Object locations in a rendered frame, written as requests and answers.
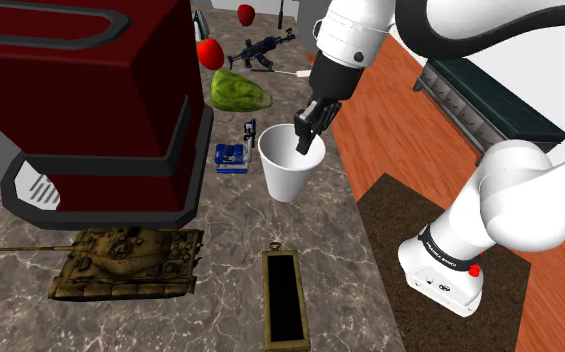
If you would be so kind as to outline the dark brown robot stand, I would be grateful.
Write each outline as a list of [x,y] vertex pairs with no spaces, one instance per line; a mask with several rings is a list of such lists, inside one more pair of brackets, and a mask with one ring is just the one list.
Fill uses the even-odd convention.
[[496,245],[483,256],[481,304],[462,318],[410,288],[397,257],[442,208],[388,174],[358,209],[406,352],[515,352],[531,264]]

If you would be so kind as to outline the large dark red appliance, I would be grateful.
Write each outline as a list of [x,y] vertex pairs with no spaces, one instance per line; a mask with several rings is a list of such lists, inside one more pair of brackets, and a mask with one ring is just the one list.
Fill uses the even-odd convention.
[[213,112],[188,0],[0,0],[2,203],[42,229],[180,228]]

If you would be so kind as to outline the grey flat object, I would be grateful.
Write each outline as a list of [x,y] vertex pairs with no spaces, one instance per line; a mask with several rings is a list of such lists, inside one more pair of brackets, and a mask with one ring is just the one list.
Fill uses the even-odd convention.
[[202,40],[208,39],[210,35],[210,29],[204,17],[204,14],[200,9],[196,9],[193,12],[192,22],[194,26],[195,40],[197,42],[200,42]]

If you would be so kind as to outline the thin stick with white tip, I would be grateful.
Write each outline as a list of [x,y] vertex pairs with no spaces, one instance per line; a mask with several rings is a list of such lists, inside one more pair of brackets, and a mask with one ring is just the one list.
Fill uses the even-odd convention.
[[309,77],[311,74],[311,70],[298,70],[298,71],[293,71],[293,72],[289,72],[289,71],[282,71],[282,70],[273,70],[273,69],[251,69],[252,72],[263,72],[263,73],[280,73],[280,74],[287,74],[287,75],[292,75],[298,78],[306,78]]

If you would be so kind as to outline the white cup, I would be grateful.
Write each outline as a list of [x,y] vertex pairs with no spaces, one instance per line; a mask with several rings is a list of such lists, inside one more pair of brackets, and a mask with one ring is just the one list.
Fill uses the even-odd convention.
[[258,138],[267,189],[277,201],[292,202],[325,157],[326,146],[320,136],[314,138],[306,154],[296,150],[299,142],[293,124],[271,126]]

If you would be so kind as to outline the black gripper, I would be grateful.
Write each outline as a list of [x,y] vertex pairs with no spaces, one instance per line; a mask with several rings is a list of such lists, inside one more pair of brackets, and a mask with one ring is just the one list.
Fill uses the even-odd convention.
[[[296,151],[306,155],[316,135],[321,135],[332,123],[342,103],[352,97],[364,72],[363,68],[350,68],[327,58],[319,50],[309,77],[312,94],[308,106],[294,116],[295,134],[299,137]],[[321,100],[331,99],[325,105]]]

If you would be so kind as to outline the blue black toy rifle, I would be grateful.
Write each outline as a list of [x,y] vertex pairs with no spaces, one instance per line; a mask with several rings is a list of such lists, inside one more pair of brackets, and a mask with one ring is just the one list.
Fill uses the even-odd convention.
[[268,36],[256,43],[253,43],[250,39],[246,39],[245,49],[243,49],[237,55],[227,57],[229,69],[233,68],[234,62],[240,60],[244,61],[246,68],[252,68],[251,61],[257,60],[263,67],[265,67],[269,71],[272,71],[274,63],[271,60],[267,59],[265,54],[269,51],[274,50],[278,45],[294,40],[295,38],[296,35],[293,33],[293,29],[288,28],[284,37]]

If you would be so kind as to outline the black tray with gold frame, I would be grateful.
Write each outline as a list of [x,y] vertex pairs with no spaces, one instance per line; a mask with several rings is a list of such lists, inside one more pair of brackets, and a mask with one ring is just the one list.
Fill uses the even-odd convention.
[[310,352],[299,253],[271,242],[262,252],[264,352]]

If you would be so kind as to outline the green lettuce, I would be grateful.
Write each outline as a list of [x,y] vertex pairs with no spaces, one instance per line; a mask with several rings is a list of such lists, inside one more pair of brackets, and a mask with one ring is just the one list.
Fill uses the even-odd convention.
[[253,112],[273,105],[271,95],[258,84],[226,70],[214,73],[210,101],[215,108],[229,112]]

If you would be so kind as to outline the small blue toy machine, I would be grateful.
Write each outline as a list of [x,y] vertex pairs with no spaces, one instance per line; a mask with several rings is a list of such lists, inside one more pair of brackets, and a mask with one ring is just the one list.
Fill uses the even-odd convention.
[[244,124],[242,144],[217,144],[214,154],[217,174],[246,174],[252,161],[256,136],[256,120]]

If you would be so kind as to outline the dark green chest of drawers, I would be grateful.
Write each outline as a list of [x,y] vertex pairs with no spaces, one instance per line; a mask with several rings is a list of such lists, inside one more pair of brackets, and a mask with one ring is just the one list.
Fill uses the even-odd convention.
[[545,153],[565,140],[565,131],[466,58],[428,60],[413,90],[425,93],[478,158],[505,140]]

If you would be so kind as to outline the olive toy tank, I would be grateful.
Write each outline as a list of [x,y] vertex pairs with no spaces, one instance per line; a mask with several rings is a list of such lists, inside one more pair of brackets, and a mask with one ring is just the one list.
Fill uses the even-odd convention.
[[48,297],[58,301],[174,298],[192,294],[204,232],[138,226],[87,228],[65,251]]

